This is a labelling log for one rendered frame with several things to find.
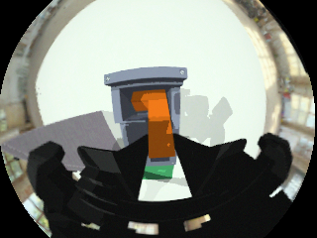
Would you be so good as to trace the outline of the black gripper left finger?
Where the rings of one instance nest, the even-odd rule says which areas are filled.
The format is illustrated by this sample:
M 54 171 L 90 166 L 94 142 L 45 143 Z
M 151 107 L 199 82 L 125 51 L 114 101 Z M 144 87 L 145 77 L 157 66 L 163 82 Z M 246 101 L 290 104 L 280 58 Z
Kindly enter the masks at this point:
M 127 194 L 132 199 L 139 199 L 142 189 L 144 168 L 147 165 L 148 135 L 120 151 L 102 150 L 102 148 L 79 147 L 76 150 L 83 165 L 99 171 L 116 174 Z

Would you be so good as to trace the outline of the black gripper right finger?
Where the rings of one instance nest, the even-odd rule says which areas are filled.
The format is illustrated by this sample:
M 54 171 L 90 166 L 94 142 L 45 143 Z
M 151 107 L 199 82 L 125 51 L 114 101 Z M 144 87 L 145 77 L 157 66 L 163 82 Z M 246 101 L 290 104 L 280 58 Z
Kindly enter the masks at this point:
M 202 187 L 205 187 L 210 176 L 214 174 L 215 167 L 222 158 L 237 154 L 246 150 L 246 138 L 231 140 L 229 143 L 217 144 L 217 146 L 203 146 L 201 143 L 189 140 L 185 136 L 173 134 L 175 153 L 182 165 L 187 186 L 191 191 L 191 197 L 201 195 Z

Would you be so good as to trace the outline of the orange bar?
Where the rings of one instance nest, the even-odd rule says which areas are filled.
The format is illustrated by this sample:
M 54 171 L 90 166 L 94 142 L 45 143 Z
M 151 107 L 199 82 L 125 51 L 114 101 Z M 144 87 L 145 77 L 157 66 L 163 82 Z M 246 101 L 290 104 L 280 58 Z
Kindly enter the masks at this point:
M 136 111 L 148 110 L 148 158 L 175 156 L 165 90 L 132 92 L 131 103 Z

